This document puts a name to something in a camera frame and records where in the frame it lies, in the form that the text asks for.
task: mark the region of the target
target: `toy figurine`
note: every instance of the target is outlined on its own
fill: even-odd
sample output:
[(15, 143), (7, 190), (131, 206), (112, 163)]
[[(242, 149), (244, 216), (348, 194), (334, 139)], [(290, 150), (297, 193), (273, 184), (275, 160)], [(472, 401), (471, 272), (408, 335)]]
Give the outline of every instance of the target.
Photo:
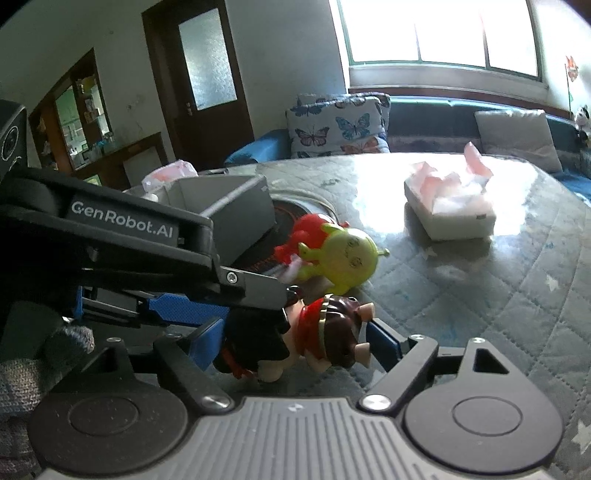
[(374, 304), (361, 305), (352, 297), (329, 294), (305, 306), (299, 293), (289, 303), (282, 312), (287, 330), (272, 326), (269, 315), (273, 312), (232, 309), (214, 366), (237, 378), (256, 372), (263, 382), (281, 378), (301, 356), (318, 373), (331, 365), (350, 368), (359, 362), (369, 366), (369, 344), (358, 340), (362, 323), (374, 317)]
[(577, 136), (579, 137), (579, 141), (584, 147), (586, 147), (587, 140), (589, 139), (587, 132), (584, 130), (589, 126), (589, 110), (587, 105), (582, 106), (579, 109), (577, 115), (574, 117), (574, 123), (577, 128)]
[(350, 288), (361, 285), (371, 277), (378, 266), (378, 257), (390, 255), (388, 249), (380, 250), (372, 238), (355, 228), (342, 228), (325, 223), (322, 230), (329, 234), (319, 249), (300, 243), (302, 260), (317, 261), (317, 265), (304, 265), (298, 280), (324, 275), (333, 283), (328, 293), (344, 295)]
[[(291, 262), (291, 256), (298, 253), (298, 244), (304, 243), (310, 248), (320, 248), (328, 237), (328, 233), (321, 230), (325, 223), (334, 225), (336, 222), (328, 215), (309, 213), (294, 223), (289, 240), (284, 245), (275, 247), (275, 259), (285, 265)], [(347, 222), (340, 224), (348, 227)]]

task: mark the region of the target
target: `blue sofa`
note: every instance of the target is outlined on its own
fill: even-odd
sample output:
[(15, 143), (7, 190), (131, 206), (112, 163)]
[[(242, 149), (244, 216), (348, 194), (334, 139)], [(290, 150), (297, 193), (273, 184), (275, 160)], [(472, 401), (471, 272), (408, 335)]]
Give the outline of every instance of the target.
[[(388, 144), (392, 152), (457, 152), (469, 141), (481, 149), (474, 112), (517, 109), (496, 103), (432, 97), (392, 97)], [(547, 115), (564, 172), (558, 181), (591, 200), (591, 168), (584, 164), (577, 132), (568, 121)], [(291, 157), (287, 129), (273, 130), (228, 157), (225, 166), (263, 163)]]

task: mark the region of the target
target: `quilted tablecloth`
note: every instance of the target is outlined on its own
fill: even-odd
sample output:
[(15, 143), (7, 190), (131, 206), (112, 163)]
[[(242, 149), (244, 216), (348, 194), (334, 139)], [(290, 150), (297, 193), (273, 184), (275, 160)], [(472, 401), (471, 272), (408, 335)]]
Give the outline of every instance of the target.
[[(444, 346), (491, 341), (541, 389), (566, 431), (551, 467), (561, 479), (591, 478), (591, 209), (531, 164), (485, 157), (497, 214), (489, 239), (431, 242), (404, 197), (410, 165), (451, 165), (458, 155), (376, 154), (248, 165), (270, 189), (324, 196), (341, 220), (367, 231), (391, 255), (353, 292), (405, 335)], [(356, 401), (383, 375), (379, 368), (306, 365), (261, 385), (220, 376), (238, 394), (348, 396)]]

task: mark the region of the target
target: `red outfit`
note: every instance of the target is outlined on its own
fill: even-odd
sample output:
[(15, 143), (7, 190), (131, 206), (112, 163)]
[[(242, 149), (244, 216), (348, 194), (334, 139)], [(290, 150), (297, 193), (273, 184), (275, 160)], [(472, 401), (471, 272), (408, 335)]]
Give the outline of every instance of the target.
[(324, 353), (324, 339), (320, 338), (320, 320), (326, 318), (326, 307), (329, 296), (316, 300), (304, 307), (300, 312), (294, 340), (295, 349), (300, 355), (308, 350), (318, 360), (326, 358)]

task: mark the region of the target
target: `gray knit fabric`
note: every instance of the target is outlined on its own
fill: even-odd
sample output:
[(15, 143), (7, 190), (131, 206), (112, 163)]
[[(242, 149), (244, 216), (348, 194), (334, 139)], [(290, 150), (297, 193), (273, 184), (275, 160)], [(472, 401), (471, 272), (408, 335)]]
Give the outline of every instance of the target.
[(27, 436), (29, 415), (94, 347), (90, 329), (66, 326), (46, 340), (39, 358), (0, 364), (0, 478), (20, 478), (38, 468)]

